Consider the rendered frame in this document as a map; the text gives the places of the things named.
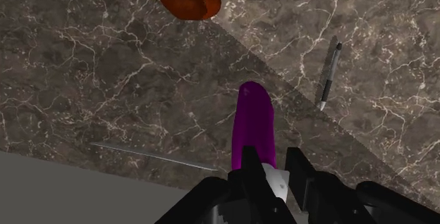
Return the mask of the purple and white oblong tool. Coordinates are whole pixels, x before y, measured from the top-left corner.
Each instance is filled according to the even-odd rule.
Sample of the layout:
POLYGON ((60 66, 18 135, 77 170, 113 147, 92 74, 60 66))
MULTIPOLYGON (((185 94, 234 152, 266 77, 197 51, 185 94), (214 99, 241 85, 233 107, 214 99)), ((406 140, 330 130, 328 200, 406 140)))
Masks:
POLYGON ((242 167, 244 146, 253 146, 274 195, 287 200, 290 173, 276 166, 274 108, 261 84, 253 81, 239 87, 231 140, 231 169, 242 167))

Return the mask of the thin grey flat strip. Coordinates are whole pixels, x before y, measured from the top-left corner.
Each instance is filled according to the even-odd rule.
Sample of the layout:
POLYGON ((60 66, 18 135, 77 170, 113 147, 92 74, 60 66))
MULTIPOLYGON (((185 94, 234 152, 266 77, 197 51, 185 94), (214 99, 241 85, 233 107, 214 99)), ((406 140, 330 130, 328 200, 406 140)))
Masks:
POLYGON ((118 151, 129 152, 132 154, 148 156, 148 157, 152 157, 152 158, 158 158, 161 160, 171 161, 174 163, 179 163, 179 164, 183 164, 186 166, 192 166, 195 168, 201 168, 204 170, 217 171, 217 168, 215 168, 214 166, 210 166, 210 165, 206 165, 206 164, 202 164, 202 163, 198 163, 198 162, 190 162, 190 161, 186 161, 184 159, 179 159, 179 158, 172 158, 168 154, 154 154, 154 153, 151 153, 148 151, 143 151, 143 150, 133 149, 133 148, 128 148, 128 147, 121 147, 121 146, 118 146, 115 144, 107 144, 107 143, 103 143, 103 142, 91 142, 91 145, 98 146, 98 147, 105 147, 108 149, 115 149, 118 151))

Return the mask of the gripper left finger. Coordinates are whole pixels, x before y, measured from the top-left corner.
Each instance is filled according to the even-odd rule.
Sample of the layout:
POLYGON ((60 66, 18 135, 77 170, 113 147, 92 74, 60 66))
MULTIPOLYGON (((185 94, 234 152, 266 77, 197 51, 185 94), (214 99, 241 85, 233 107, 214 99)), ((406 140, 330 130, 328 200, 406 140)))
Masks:
POLYGON ((154 224, 297 224, 267 182, 254 147, 244 147, 241 168, 228 178, 207 177, 154 224))

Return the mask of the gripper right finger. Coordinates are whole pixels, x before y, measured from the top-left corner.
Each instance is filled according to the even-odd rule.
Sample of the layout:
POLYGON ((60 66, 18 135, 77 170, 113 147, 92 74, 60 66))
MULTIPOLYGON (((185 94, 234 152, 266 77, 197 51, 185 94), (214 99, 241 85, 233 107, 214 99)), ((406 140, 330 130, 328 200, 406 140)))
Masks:
POLYGON ((334 174, 315 170, 297 147, 286 152, 289 187, 309 224, 440 224, 437 213, 372 181, 352 189, 334 174))

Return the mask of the grey and black pen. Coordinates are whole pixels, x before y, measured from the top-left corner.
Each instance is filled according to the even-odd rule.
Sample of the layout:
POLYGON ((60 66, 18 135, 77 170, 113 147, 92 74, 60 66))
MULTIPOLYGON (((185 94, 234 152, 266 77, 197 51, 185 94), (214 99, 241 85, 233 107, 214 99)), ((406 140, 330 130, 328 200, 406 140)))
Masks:
POLYGON ((330 71, 327 75, 326 83, 325 83, 325 86, 324 86, 323 92, 322 92, 322 97, 319 102, 319 110, 320 111, 323 111, 324 107, 326 106, 326 101, 327 101, 327 98, 328 98, 328 95, 329 95, 329 92, 331 89, 331 85, 332 85, 332 82, 334 79, 334 75, 336 72, 337 63, 338 63, 339 56, 341 54, 342 47, 343 47, 343 44, 341 42, 339 42, 336 45, 336 48, 334 50, 334 54, 332 56, 332 61, 331 61, 331 65, 330 65, 330 71))

